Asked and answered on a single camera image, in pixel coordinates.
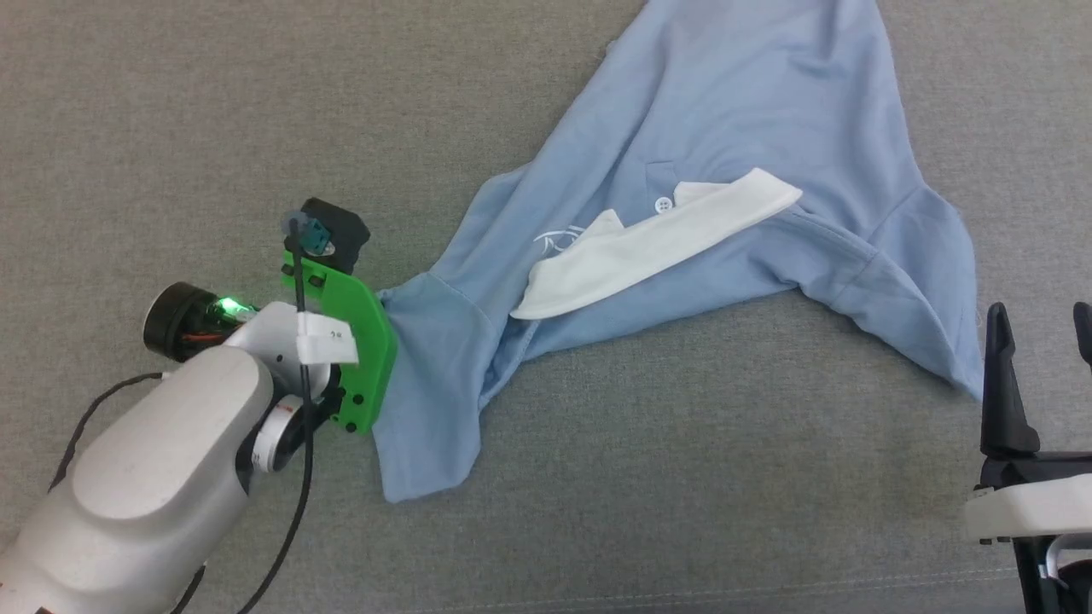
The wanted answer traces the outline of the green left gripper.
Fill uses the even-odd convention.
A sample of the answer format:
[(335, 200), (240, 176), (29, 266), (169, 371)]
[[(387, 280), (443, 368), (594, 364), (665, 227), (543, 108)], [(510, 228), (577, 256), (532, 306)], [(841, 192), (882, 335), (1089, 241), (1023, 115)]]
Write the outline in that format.
[(195, 358), (214, 347), (235, 347), (265, 366), (273, 400), (310, 392), (311, 426), (334, 422), (343, 429), (372, 426), (397, 356), (397, 338), (375, 293), (352, 275), (339, 253), (283, 253), (280, 278), (311, 312), (313, 333), (337, 333), (308, 350), (307, 378), (299, 370), (298, 306), (295, 302), (256, 304), (177, 282), (156, 296), (142, 327), (152, 352), (174, 362)]

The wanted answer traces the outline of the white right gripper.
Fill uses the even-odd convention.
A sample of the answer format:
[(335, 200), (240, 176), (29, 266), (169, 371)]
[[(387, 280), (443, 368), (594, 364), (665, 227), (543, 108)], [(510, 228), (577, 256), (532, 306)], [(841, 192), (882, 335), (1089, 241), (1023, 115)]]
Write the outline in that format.
[[(1092, 304), (1072, 308), (1077, 352), (1092, 370)], [(1092, 534), (1092, 452), (1042, 452), (1026, 424), (1014, 374), (1014, 334), (1005, 304), (985, 323), (980, 482), (963, 507), (973, 541)]]

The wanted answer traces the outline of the light blue polo shirt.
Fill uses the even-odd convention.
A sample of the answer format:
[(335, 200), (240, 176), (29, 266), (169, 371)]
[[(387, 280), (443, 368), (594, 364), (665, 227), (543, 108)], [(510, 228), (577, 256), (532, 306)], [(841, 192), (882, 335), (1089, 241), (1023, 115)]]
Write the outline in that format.
[(972, 240), (918, 170), (876, 0), (648, 0), (534, 160), (380, 295), (385, 500), (467, 479), (523, 362), (786, 290), (983, 395)]

